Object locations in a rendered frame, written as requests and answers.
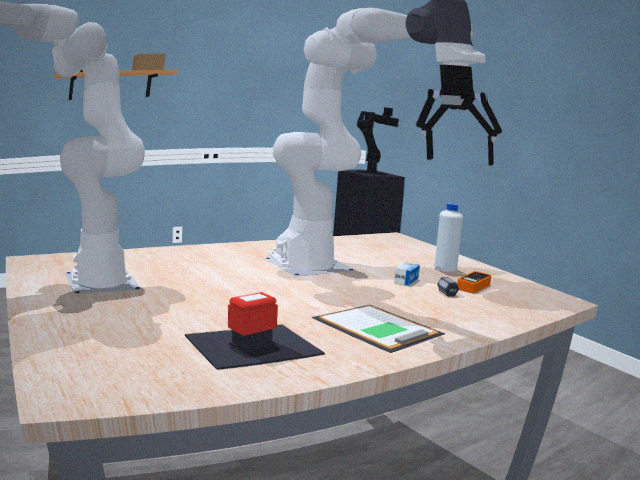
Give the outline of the white bottle with blue cap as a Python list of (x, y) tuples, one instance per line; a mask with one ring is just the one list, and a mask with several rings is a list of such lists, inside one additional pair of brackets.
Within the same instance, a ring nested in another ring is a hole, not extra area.
[(463, 215), (458, 212), (458, 204), (447, 203), (446, 209), (439, 215), (434, 268), (453, 272), (458, 267)]

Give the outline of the orange multimeter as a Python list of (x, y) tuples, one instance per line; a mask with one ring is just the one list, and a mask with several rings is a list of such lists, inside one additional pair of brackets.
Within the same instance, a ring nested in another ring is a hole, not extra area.
[(458, 278), (457, 285), (461, 291), (477, 293), (478, 291), (488, 287), (490, 282), (491, 275), (474, 271)]

